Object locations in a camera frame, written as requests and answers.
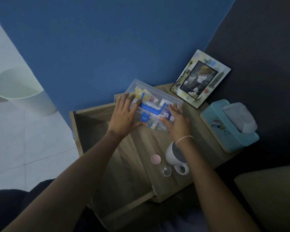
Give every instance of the hand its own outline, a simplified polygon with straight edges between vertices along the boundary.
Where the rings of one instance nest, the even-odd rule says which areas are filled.
[[[173,107],[172,105],[169,105],[169,110],[172,116],[174,116],[174,124],[168,121],[165,117],[160,117],[159,120],[166,125],[173,141],[177,142],[182,137],[191,136],[189,119],[183,116],[182,106],[180,106],[178,110],[177,105],[174,103]],[[183,138],[177,143],[177,145],[182,145],[183,143],[190,142],[191,140],[193,140],[192,137]]]
[[[123,97],[118,97],[112,118],[108,125],[108,133],[113,133],[121,139],[127,136],[136,127],[146,124],[145,122],[132,123],[136,110],[142,103],[142,99],[139,99],[130,110],[130,104],[135,98],[135,94],[132,94],[130,97],[128,96],[129,93],[127,92]]]

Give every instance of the bracelet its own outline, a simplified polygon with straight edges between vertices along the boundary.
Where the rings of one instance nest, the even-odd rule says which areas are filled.
[[[183,138],[186,138],[186,137],[192,137],[192,139],[194,139],[193,136],[190,136],[190,135],[189,136],[184,136],[184,137],[180,138],[179,140],[177,140],[177,142],[175,142],[175,146],[178,147],[178,145],[177,145],[178,141],[180,141],[180,140],[182,140]]]

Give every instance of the wooden drawer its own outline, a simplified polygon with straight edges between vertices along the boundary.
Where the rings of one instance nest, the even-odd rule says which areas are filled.
[[[70,112],[74,139],[82,156],[106,133],[115,103]],[[110,159],[90,207],[107,227],[116,217],[155,196],[151,181],[128,135]]]

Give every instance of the white wastebasket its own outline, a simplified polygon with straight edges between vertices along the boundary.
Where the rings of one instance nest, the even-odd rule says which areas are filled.
[[[56,111],[29,67],[15,67],[0,73],[0,97],[39,116]]]

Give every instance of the picture frame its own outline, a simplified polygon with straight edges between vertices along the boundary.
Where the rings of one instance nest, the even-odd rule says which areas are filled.
[[[170,91],[198,109],[230,71],[198,49]]]

